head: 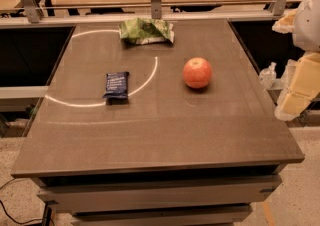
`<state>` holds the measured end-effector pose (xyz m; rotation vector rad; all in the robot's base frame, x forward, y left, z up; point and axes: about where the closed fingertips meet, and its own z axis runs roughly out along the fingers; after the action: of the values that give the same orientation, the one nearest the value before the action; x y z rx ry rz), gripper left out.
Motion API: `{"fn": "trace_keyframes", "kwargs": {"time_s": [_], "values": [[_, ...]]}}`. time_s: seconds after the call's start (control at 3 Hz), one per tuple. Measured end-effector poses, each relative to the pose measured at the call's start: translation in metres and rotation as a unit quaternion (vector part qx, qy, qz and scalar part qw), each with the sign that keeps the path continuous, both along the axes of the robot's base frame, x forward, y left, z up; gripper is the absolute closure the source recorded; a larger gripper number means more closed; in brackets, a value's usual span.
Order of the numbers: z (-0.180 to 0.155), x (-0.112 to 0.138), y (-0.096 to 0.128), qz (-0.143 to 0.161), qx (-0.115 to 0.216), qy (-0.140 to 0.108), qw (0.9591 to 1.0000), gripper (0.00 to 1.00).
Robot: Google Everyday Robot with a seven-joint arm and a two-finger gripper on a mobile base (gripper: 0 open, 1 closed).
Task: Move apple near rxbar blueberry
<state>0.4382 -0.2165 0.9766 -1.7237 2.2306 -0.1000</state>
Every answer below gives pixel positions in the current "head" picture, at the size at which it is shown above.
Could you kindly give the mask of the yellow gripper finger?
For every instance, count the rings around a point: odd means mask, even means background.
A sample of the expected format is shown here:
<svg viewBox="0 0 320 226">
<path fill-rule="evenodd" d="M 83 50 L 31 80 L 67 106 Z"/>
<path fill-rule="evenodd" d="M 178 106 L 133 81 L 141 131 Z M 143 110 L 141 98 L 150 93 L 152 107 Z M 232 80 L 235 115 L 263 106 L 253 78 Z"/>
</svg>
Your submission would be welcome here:
<svg viewBox="0 0 320 226">
<path fill-rule="evenodd" d="M 277 20 L 272 26 L 272 30 L 281 34 L 287 34 L 293 32 L 293 22 L 296 16 L 297 10 L 294 9 L 286 13 L 282 18 Z"/>
<path fill-rule="evenodd" d="M 320 53 L 306 52 L 295 64 L 290 83 L 280 93 L 275 117 L 291 121 L 320 94 Z"/>
</svg>

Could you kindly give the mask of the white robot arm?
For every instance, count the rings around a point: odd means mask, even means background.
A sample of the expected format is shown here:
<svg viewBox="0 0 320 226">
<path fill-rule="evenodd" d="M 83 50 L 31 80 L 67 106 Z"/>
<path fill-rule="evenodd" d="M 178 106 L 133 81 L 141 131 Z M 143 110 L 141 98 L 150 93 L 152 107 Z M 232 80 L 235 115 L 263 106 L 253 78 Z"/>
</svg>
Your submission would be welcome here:
<svg viewBox="0 0 320 226">
<path fill-rule="evenodd" d="M 320 93 L 320 0 L 303 0 L 297 9 L 279 19 L 272 30 L 291 33 L 293 44 L 304 51 L 275 109 L 277 119 L 291 121 Z"/>
</svg>

